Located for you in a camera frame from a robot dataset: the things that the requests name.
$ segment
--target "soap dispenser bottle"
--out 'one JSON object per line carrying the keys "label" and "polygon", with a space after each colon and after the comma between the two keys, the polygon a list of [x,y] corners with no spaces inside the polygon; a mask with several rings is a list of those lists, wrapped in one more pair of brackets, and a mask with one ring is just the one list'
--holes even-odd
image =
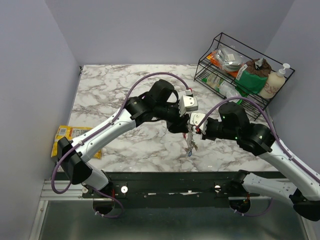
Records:
{"label": "soap dispenser bottle", "polygon": [[286,74],[286,69],[289,68],[290,65],[288,63],[284,63],[283,68],[279,69],[278,72],[270,73],[259,95],[265,99],[273,98],[279,91],[279,89],[283,86],[283,84],[285,84],[286,79],[284,75]]}

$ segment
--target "yellow package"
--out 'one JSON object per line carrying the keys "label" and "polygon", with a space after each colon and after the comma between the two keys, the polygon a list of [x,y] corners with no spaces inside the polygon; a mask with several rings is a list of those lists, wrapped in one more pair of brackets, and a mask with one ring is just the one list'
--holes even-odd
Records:
{"label": "yellow package", "polygon": [[[81,126],[65,126],[61,125],[56,132],[56,135],[54,137],[54,144],[51,152],[51,157],[57,156],[58,154],[58,141],[62,139],[63,137],[66,137],[68,140],[71,140],[75,137],[78,137],[82,134],[85,134],[89,130],[91,130],[92,127],[81,127]],[[101,159],[102,153],[101,150],[99,150],[94,156],[96,159]]]}

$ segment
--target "green bag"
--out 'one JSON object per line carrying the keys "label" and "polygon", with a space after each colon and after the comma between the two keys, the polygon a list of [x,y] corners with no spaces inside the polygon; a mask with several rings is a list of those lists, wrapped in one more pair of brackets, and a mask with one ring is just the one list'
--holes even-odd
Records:
{"label": "green bag", "polygon": [[264,58],[254,59],[247,61],[240,68],[234,82],[247,94],[258,94],[265,86],[270,73],[271,66]]}

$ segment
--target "gray wall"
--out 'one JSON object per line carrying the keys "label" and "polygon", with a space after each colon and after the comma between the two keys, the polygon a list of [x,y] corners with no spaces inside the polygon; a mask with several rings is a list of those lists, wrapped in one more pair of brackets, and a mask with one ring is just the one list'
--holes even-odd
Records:
{"label": "gray wall", "polygon": [[[295,0],[266,53],[296,69],[270,104],[280,137],[320,173],[320,1]],[[320,239],[320,223],[315,223]]]}
{"label": "gray wall", "polygon": [[0,239],[29,238],[79,67],[43,0],[0,8]]}
{"label": "gray wall", "polygon": [[189,64],[222,31],[264,51],[293,0],[46,3],[81,64]]}

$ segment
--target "wire rack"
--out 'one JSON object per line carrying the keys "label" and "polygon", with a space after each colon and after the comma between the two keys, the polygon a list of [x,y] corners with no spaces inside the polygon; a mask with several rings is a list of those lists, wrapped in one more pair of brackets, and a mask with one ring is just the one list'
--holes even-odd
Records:
{"label": "wire rack", "polygon": [[[238,85],[235,83],[235,78],[225,71],[221,70],[214,64],[210,62],[210,60],[207,58],[213,50],[216,50],[219,48],[220,45],[223,45],[224,47],[231,48],[232,50],[238,52],[245,58],[245,62],[252,60],[252,59],[260,59],[265,58],[267,62],[271,65],[272,71],[275,72],[278,71],[280,68],[282,68],[283,63],[263,54],[262,52],[259,52],[252,47],[242,43],[241,41],[221,32],[219,35],[217,35],[212,43],[209,49],[200,57],[198,61],[198,65],[196,68],[196,73],[194,76],[194,81],[200,83],[207,89],[211,90],[221,98],[225,99],[226,97],[219,93],[217,90],[212,88],[211,86],[207,85],[205,82],[202,81],[202,79],[206,79],[210,76],[210,74],[214,73],[218,75],[220,78],[223,78],[225,81],[227,81],[229,84],[233,85],[234,87],[237,87]],[[295,72],[293,68],[289,68],[286,71],[285,74],[285,83],[289,80],[289,78],[292,76],[292,74]],[[256,104],[258,104],[263,110],[266,109],[266,107],[270,104],[270,102],[275,98],[275,96],[271,99],[265,99],[262,96],[255,94],[247,89],[247,92],[249,93],[247,98],[253,100]],[[250,105],[246,101],[242,101],[241,105],[244,107],[246,113],[254,118],[256,120],[260,116],[260,112]]]}

